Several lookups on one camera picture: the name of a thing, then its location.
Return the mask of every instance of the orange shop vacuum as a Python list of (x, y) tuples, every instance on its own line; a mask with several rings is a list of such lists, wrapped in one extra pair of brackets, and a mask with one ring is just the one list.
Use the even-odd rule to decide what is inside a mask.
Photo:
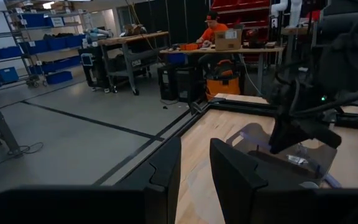
[(212, 100), (218, 93), (240, 95), (239, 76), (233, 72), (230, 60), (220, 61), (206, 76), (206, 97)]

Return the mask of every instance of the black cap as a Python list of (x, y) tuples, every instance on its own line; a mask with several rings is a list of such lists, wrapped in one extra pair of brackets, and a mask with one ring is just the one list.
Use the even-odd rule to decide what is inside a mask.
[(206, 15), (206, 20), (217, 20), (218, 18), (218, 13), (215, 11), (209, 11)]

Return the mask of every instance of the man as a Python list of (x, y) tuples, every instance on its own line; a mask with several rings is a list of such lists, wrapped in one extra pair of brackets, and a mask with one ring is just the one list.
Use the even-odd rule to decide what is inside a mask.
[[(224, 31), (228, 30), (225, 24), (218, 23), (218, 13), (214, 11), (209, 11), (206, 16), (206, 22), (208, 28), (204, 31), (204, 34), (196, 41), (198, 44), (203, 43), (203, 46), (207, 47), (215, 43), (215, 31)], [(226, 54), (205, 54), (204, 56), (198, 59), (198, 63), (202, 66), (206, 74), (209, 73), (210, 69), (208, 64), (214, 65), (220, 60), (228, 59), (230, 55)]]

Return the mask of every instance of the black box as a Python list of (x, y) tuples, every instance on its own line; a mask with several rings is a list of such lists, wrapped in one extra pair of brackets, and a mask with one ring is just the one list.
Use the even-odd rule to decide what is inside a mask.
[(175, 77), (177, 67), (178, 65), (165, 65), (157, 69), (161, 100), (175, 100), (178, 98), (178, 85)]
[(178, 96), (180, 102), (196, 101), (204, 92), (203, 71), (196, 67), (176, 69)]

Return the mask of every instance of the orange shirt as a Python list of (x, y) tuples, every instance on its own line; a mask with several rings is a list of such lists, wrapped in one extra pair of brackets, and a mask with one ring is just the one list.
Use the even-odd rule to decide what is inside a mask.
[(212, 43), (215, 41), (214, 31), (225, 31), (228, 30), (225, 24), (217, 24), (214, 29), (208, 28), (204, 31), (204, 34), (201, 36), (204, 40), (209, 40)]

